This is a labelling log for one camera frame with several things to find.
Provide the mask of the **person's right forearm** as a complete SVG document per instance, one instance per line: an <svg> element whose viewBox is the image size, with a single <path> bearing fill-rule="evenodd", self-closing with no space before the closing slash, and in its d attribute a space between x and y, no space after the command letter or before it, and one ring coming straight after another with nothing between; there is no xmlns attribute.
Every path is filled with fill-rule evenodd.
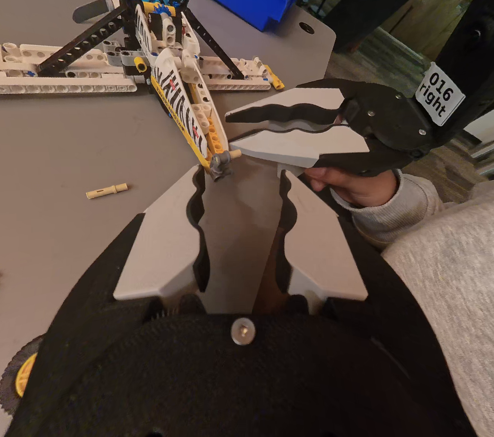
<svg viewBox="0 0 494 437"><path fill-rule="evenodd" d="M435 186L422 177L393 170L394 196L383 205L351 204L331 189L336 203L350 213L355 228L374 247L384 249L421 221L445 211Z"/></svg>

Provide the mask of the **person's right hand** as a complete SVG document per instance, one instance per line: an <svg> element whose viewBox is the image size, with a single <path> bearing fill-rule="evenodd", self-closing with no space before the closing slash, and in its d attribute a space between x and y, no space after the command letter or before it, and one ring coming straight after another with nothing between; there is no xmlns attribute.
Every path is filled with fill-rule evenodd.
<svg viewBox="0 0 494 437"><path fill-rule="evenodd" d="M330 187L341 199L361 208L387 204L399 187L399 179L392 170L374 177L358 176L340 168L307 168L304 174L314 191Z"/></svg>

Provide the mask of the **zebra striped lego model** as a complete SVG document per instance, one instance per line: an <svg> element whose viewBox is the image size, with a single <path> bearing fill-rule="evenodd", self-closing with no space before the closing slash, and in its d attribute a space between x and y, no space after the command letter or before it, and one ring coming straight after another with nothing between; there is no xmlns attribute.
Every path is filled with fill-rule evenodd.
<svg viewBox="0 0 494 437"><path fill-rule="evenodd" d="M1 43L1 94L131 93L145 84L214 181L231 174L231 149L211 90L284 84L259 57L230 58L190 0L97 0L73 21L90 27L62 47Z"/></svg>

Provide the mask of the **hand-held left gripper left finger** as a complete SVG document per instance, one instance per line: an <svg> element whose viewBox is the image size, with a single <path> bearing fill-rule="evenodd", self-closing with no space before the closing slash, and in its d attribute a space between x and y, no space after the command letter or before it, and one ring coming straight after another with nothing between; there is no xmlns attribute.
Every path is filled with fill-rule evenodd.
<svg viewBox="0 0 494 437"><path fill-rule="evenodd" d="M116 300L178 300L205 292L210 260L204 231L205 171L193 166L144 212L114 290Z"/></svg>

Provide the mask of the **person's grey sweatshirt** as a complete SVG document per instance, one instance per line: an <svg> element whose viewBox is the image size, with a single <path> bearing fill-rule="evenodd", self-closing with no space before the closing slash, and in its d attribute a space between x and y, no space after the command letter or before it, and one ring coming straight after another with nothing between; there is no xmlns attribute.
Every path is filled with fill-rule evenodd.
<svg viewBox="0 0 494 437"><path fill-rule="evenodd" d="M424 218L383 255L431 324L476 434L493 436L493 181Z"/></svg>

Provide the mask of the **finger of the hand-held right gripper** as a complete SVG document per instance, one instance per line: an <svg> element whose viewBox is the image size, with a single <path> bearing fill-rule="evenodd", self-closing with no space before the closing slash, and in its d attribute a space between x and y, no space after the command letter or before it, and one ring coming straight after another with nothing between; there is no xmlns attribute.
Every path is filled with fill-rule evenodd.
<svg viewBox="0 0 494 437"><path fill-rule="evenodd" d="M325 154L369 152L364 137L347 125L331 125L321 131L254 130L230 139L229 147L245 156L300 168L312 168Z"/></svg>
<svg viewBox="0 0 494 437"><path fill-rule="evenodd" d="M229 111L225 120L247 124L306 121L329 125L336 119L343 101L338 88L292 88Z"/></svg>

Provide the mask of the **black lego wheel yellow hub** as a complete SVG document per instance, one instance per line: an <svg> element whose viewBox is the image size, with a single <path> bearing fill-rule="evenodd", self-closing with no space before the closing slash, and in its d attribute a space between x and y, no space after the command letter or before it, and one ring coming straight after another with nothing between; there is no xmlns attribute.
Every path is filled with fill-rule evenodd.
<svg viewBox="0 0 494 437"><path fill-rule="evenodd" d="M13 356L1 377L1 409L14 416L26 391L26 385L33 369L44 335L35 337Z"/></svg>

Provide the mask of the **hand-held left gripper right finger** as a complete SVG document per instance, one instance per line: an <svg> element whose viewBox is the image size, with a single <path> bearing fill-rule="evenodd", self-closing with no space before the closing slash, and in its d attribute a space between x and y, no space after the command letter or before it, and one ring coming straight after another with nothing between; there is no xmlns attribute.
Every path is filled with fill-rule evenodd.
<svg viewBox="0 0 494 437"><path fill-rule="evenodd" d="M281 237L276 256L280 291L308 302L363 301L368 293L337 213L293 173L280 173Z"/></svg>

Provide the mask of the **tan lego pin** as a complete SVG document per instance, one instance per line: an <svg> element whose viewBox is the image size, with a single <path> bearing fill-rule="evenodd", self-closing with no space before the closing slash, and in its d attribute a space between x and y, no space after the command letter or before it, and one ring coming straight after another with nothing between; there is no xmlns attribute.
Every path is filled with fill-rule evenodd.
<svg viewBox="0 0 494 437"><path fill-rule="evenodd" d="M129 189L129 187L126 183L118 184L118 185L111 185L111 186L104 187L101 189L86 192L86 197L87 197L87 199L91 200L91 199L107 196L110 194L117 194L117 193L120 193L123 191L127 191L128 189Z"/></svg>

